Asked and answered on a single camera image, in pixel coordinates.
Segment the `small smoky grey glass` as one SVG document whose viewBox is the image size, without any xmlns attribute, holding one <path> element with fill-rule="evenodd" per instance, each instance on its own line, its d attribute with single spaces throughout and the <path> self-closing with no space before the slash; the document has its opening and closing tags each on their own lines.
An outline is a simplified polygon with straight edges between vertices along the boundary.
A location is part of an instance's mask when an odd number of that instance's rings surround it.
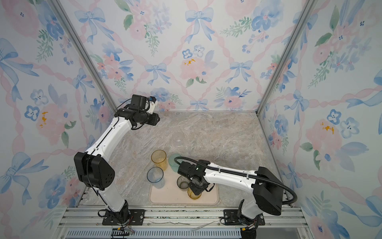
<svg viewBox="0 0 382 239">
<path fill-rule="evenodd" d="M 185 177 L 185 176 L 180 176 L 178 179 L 177 179 L 177 186 L 179 189 L 181 189 L 182 191 L 187 191 L 188 188 L 189 188 L 189 183 L 190 183 L 190 180 Z"/>
</svg>

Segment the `small amber glass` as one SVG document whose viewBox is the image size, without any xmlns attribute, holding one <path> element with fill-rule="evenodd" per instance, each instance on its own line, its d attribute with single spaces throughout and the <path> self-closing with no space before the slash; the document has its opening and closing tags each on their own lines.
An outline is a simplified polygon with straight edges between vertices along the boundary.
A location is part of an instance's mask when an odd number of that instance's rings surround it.
<svg viewBox="0 0 382 239">
<path fill-rule="evenodd" d="M 191 198 L 193 200 L 199 199 L 201 197 L 201 195 L 202 195 L 202 193 L 195 194 L 190 188 L 188 188 L 187 193 L 188 193 L 189 198 Z"/>
</svg>

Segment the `teal textured plastic glass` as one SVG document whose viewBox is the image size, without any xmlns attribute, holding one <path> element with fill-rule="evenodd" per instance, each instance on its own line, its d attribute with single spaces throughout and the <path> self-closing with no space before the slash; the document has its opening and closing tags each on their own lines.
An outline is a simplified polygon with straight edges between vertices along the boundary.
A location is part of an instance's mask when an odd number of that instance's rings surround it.
<svg viewBox="0 0 382 239">
<path fill-rule="evenodd" d="M 170 157 L 169 157 L 169 165 L 170 165 L 171 169 L 172 169 L 175 173 L 178 173 L 178 169 L 179 169 L 179 166 L 180 166 L 180 165 L 175 161 L 175 158 L 176 158 L 176 157 L 180 157 L 180 155 L 179 155 L 179 154 L 176 154 L 176 153 L 170 155 Z"/>
</svg>

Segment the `clear stemmed glass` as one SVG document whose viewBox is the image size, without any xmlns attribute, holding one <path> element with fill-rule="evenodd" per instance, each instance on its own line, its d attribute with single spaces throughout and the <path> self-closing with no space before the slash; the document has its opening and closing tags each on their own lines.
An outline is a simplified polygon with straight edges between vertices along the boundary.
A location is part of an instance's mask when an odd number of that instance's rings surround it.
<svg viewBox="0 0 382 239">
<path fill-rule="evenodd" d="M 182 132 L 174 132 L 172 135 L 172 144 L 175 147 L 181 147 L 184 142 L 185 135 Z"/>
</svg>

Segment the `tall yellow plastic glass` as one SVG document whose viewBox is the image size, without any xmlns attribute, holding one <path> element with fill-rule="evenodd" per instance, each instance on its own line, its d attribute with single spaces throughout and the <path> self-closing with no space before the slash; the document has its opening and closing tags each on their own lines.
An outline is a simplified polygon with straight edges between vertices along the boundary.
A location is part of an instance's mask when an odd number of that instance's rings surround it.
<svg viewBox="0 0 382 239">
<path fill-rule="evenodd" d="M 156 167 L 165 171 L 168 167 L 167 153 L 164 150 L 158 149 L 151 154 L 151 160 Z"/>
</svg>

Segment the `tall blue plastic glass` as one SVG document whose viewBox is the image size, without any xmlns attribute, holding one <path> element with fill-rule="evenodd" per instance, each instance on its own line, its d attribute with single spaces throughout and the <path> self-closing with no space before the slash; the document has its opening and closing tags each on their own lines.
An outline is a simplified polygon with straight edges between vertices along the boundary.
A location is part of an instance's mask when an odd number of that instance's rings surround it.
<svg viewBox="0 0 382 239">
<path fill-rule="evenodd" d="M 161 189 L 165 185 L 164 171 L 160 167 L 152 167 L 147 172 L 148 182 L 157 189 Z"/>
</svg>

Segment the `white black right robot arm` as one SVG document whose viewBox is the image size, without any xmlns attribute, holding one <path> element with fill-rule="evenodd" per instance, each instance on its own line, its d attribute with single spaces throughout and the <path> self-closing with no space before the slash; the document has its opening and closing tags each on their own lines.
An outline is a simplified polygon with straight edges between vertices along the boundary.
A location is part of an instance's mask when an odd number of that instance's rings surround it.
<svg viewBox="0 0 382 239">
<path fill-rule="evenodd" d="M 189 186 L 197 195 L 207 191 L 210 184 L 221 184 L 240 189 L 253 196 L 251 201 L 243 199 L 238 207 L 237 221 L 251 225 L 262 213 L 279 216 L 282 213 L 284 189 L 282 182 L 267 168 L 237 170 L 221 167 L 207 160 L 191 162 L 177 158 L 178 174 L 190 180 Z"/>
</svg>

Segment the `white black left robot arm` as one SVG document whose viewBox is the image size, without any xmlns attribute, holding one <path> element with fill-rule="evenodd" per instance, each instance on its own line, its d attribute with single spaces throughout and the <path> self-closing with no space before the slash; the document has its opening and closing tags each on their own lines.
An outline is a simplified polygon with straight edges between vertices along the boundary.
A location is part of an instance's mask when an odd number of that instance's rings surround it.
<svg viewBox="0 0 382 239">
<path fill-rule="evenodd" d="M 115 170 L 109 164 L 109 158 L 128 131 L 136 129 L 138 124 L 155 126 L 159 121 L 157 113 L 120 109 L 100 138 L 85 152 L 74 156 L 79 180 L 102 199 L 106 206 L 104 217 L 114 223 L 126 225 L 131 216 L 127 201 L 116 188 Z"/>
</svg>

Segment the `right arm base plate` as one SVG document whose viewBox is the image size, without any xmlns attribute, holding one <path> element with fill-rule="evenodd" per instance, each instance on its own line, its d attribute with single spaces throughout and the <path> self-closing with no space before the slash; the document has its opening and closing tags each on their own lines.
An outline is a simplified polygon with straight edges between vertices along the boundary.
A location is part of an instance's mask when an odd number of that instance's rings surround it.
<svg viewBox="0 0 382 239">
<path fill-rule="evenodd" d="M 255 219 L 249 219 L 238 212 L 238 209 L 225 209 L 223 210 L 223 217 L 220 220 L 221 224 L 226 226 L 251 226 L 258 225 L 264 226 L 265 220 L 263 214 L 255 217 Z"/>
</svg>

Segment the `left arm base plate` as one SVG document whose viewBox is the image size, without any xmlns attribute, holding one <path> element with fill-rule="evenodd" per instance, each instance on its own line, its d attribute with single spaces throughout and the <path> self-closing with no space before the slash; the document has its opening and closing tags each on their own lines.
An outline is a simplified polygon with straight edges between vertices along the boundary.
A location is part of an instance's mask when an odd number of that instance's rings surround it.
<svg viewBox="0 0 382 239">
<path fill-rule="evenodd" d="M 144 209 L 129 209 L 128 216 L 126 219 L 112 216 L 108 210 L 103 216 L 102 225 L 103 226 L 142 226 L 145 218 Z"/>
</svg>

